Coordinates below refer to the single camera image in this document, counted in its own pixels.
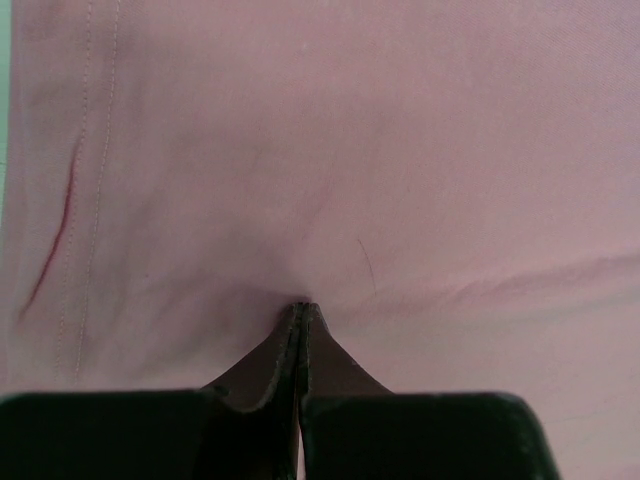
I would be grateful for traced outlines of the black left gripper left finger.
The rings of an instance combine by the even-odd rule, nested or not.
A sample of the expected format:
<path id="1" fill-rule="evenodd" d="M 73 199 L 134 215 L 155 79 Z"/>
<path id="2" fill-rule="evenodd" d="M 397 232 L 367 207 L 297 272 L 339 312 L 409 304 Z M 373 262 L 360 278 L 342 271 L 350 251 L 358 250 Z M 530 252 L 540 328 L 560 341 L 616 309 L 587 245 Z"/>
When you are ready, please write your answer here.
<path id="1" fill-rule="evenodd" d="M 300 306 L 284 309 L 269 336 L 203 388 L 213 410 L 197 458 L 199 479 L 297 477 Z"/>

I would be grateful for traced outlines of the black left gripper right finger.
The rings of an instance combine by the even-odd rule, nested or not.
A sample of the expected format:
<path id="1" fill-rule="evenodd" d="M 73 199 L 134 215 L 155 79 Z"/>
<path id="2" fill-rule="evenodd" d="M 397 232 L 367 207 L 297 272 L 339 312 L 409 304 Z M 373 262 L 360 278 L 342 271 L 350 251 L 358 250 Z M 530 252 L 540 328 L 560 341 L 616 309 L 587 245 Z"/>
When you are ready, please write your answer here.
<path id="1" fill-rule="evenodd" d="M 379 433 L 371 408 L 390 395 L 332 337 L 320 307 L 306 304 L 298 350 L 298 412 L 306 477 L 362 478 L 357 462 Z"/>

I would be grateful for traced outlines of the pink t-shirt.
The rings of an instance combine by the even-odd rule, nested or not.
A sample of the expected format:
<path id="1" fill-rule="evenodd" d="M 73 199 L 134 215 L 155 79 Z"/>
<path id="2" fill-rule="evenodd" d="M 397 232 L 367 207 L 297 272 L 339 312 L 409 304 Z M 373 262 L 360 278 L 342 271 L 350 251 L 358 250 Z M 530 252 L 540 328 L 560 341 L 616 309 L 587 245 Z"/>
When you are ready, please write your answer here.
<path id="1" fill-rule="evenodd" d="M 639 475 L 635 1 L 15 1 L 1 389 L 201 386 L 290 303 Z"/>

